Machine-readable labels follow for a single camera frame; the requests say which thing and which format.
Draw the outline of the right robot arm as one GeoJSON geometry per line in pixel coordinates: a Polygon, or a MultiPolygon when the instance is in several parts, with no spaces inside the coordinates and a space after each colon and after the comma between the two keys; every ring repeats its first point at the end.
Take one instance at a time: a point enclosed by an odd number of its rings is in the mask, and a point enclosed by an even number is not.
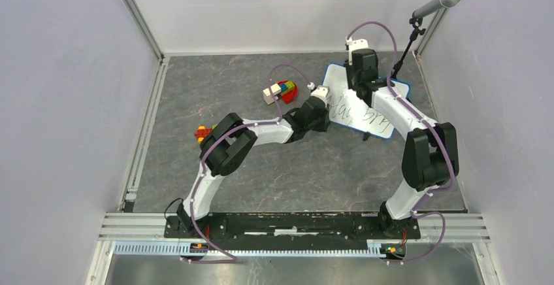
{"type": "Polygon", "coordinates": [[[403,180],[378,212],[377,228],[386,238],[396,237],[407,219],[416,215],[424,197],[454,185],[459,173],[457,132],[449,122],[438,123],[405,99],[389,77],[378,75],[373,49],[351,50],[344,64],[348,88],[376,110],[403,137],[403,180]]]}

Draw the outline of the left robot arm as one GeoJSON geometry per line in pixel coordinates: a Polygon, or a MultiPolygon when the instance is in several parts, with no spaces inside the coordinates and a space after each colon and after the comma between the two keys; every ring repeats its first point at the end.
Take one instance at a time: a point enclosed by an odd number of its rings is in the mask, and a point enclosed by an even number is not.
{"type": "Polygon", "coordinates": [[[240,167],[253,147],[293,143],[309,131],[326,132],[329,124],[329,98],[316,92],[282,118],[246,120],[234,112],[228,114],[200,143],[199,172],[177,210],[180,229],[193,238],[204,232],[204,217],[220,184],[240,167]]]}

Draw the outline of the blue framed whiteboard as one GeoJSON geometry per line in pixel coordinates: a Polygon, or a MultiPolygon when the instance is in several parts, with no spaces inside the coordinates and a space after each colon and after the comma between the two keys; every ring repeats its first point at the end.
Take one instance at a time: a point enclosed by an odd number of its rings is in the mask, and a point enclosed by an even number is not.
{"type": "Polygon", "coordinates": [[[329,118],[334,124],[348,127],[373,137],[391,139],[394,127],[378,111],[360,100],[348,88],[345,67],[331,63],[327,66],[323,85],[329,88],[329,118]]]}

